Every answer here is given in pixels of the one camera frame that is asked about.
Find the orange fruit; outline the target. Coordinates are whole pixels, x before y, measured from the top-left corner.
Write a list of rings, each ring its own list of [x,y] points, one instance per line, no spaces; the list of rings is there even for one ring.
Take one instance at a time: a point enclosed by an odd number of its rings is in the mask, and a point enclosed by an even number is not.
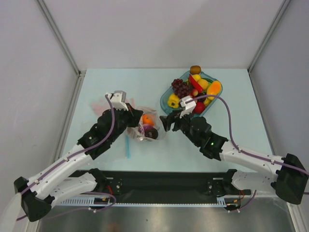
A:
[[[141,119],[142,119],[143,124],[149,124],[151,126],[153,126],[155,124],[154,123],[154,117],[151,114],[143,114]]]

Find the clear zip bag pink zipper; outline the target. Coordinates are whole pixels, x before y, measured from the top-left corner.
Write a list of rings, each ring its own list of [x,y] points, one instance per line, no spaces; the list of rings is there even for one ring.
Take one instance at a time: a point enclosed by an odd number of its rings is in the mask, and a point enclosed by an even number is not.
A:
[[[167,132],[159,118],[158,111],[149,107],[138,106],[137,110],[143,111],[139,123],[134,128],[127,128],[126,135],[137,141],[164,140]]]

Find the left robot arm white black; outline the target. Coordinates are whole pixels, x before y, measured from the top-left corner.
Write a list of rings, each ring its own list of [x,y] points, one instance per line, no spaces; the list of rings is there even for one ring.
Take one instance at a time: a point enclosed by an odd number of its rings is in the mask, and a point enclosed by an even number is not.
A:
[[[109,191],[107,178],[97,168],[70,181],[66,178],[110,149],[127,128],[138,126],[143,112],[129,103],[126,106],[126,110],[111,108],[104,111],[71,151],[50,167],[29,179],[19,177],[15,180],[14,189],[22,195],[21,207],[29,221],[43,218],[57,203],[73,196]]]

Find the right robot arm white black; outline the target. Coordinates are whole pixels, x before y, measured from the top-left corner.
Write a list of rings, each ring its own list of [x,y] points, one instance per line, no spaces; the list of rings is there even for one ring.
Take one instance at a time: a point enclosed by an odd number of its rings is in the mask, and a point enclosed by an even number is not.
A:
[[[252,170],[250,173],[228,170],[223,180],[226,193],[250,189],[275,193],[291,204],[299,205],[302,202],[309,174],[297,156],[288,153],[281,157],[246,151],[212,132],[204,117],[191,118],[182,116],[180,111],[173,111],[168,116],[160,116],[160,120],[165,131],[181,131],[203,156]]]

